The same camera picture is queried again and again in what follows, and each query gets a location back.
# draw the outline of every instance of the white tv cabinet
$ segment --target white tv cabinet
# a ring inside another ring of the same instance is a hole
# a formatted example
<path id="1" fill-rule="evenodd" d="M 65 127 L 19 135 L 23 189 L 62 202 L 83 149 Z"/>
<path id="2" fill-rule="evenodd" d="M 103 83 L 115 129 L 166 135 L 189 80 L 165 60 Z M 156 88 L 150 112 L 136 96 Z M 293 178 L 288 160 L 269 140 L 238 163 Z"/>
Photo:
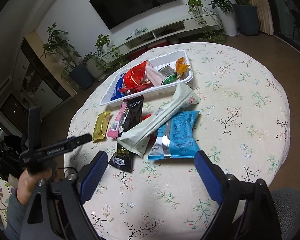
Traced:
<path id="1" fill-rule="evenodd" d="M 207 25 L 214 27 L 214 30 L 218 29 L 218 18 L 215 13 L 202 14 L 202 18 L 207 22 Z M 114 46 L 119 48 L 119 54 L 125 55 L 170 36 L 200 28 L 203 30 L 202 25 L 198 22 L 198 20 L 193 19 L 191 15 L 186 15 L 184 17 L 172 19 L 169 22 L 156 25 L 144 33 L 132 36 L 128 40 L 115 43 Z M 105 54 L 104 57 L 104 60 L 114 60 L 112 55 L 109 54 Z"/>

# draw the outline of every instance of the curtain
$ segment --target curtain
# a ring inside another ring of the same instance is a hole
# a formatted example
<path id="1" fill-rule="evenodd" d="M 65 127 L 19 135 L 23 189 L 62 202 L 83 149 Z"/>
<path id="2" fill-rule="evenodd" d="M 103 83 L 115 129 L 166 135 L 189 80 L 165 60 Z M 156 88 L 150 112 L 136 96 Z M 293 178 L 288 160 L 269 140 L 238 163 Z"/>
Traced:
<path id="1" fill-rule="evenodd" d="M 250 0 L 251 5 L 257 6 L 260 31 L 273 34 L 273 23 L 268 0 Z"/>

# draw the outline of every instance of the blue gripper pad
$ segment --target blue gripper pad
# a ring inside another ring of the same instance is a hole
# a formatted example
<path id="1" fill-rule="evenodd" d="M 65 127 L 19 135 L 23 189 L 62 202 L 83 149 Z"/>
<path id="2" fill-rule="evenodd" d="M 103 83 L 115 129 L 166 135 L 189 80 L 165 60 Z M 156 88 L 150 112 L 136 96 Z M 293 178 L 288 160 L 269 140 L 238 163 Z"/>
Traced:
<path id="1" fill-rule="evenodd" d="M 223 202 L 222 187 L 217 177 L 211 170 L 211 168 L 214 168 L 212 162 L 203 151 L 196 152 L 194 156 L 194 166 L 196 167 L 197 172 L 199 173 L 200 178 L 205 185 L 211 199 L 221 205 Z"/>
<path id="2" fill-rule="evenodd" d="M 77 181 L 77 189 L 82 204 L 92 198 L 107 166 L 107 153 L 99 151 L 90 164 L 84 165 L 80 170 L 78 174 L 79 179 Z"/>

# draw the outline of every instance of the round table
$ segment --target round table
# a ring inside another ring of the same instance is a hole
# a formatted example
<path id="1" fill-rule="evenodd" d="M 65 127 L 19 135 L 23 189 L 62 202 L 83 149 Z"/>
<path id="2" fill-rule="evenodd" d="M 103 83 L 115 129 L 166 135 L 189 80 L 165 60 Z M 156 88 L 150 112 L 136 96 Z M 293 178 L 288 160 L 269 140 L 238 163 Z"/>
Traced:
<path id="1" fill-rule="evenodd" d="M 201 98 L 193 109 L 201 114 L 194 138 L 225 174 L 269 185 L 286 159 L 290 145 L 290 112 L 286 94 L 273 75 L 247 54 L 214 43 L 185 43 L 151 49 L 124 68 L 144 60 L 184 49 L 194 78 L 188 85 Z M 98 114 L 111 110 L 110 124 L 120 104 L 99 102 L 117 73 L 105 80 L 73 117 L 68 136 L 93 133 Z M 143 115 L 167 104 L 172 92 L 144 95 Z M 117 142 L 112 138 L 92 142 L 65 155 L 65 167 L 80 169 L 99 150 L 110 159 Z M 193 160 L 148 161 L 134 159 L 133 172 L 108 165 L 85 211 L 97 233 L 107 240 L 200 239 L 218 205 L 212 201 Z M 243 211 L 239 203 L 235 218 Z"/>

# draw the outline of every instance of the gold wrapper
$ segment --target gold wrapper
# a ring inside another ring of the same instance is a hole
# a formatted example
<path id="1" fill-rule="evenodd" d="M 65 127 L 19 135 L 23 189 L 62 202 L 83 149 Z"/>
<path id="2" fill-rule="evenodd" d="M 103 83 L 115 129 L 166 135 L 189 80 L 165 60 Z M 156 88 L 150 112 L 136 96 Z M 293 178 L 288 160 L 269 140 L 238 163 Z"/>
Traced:
<path id="1" fill-rule="evenodd" d="M 107 133 L 111 111 L 105 111 L 98 115 L 96 125 L 93 130 L 92 140 L 104 139 Z"/>
<path id="2" fill-rule="evenodd" d="M 176 70 L 178 73 L 178 78 L 180 78 L 187 71 L 188 67 L 190 66 L 190 65 L 186 65 L 185 63 L 186 63 L 185 57 L 178 59 L 176 62 Z"/>

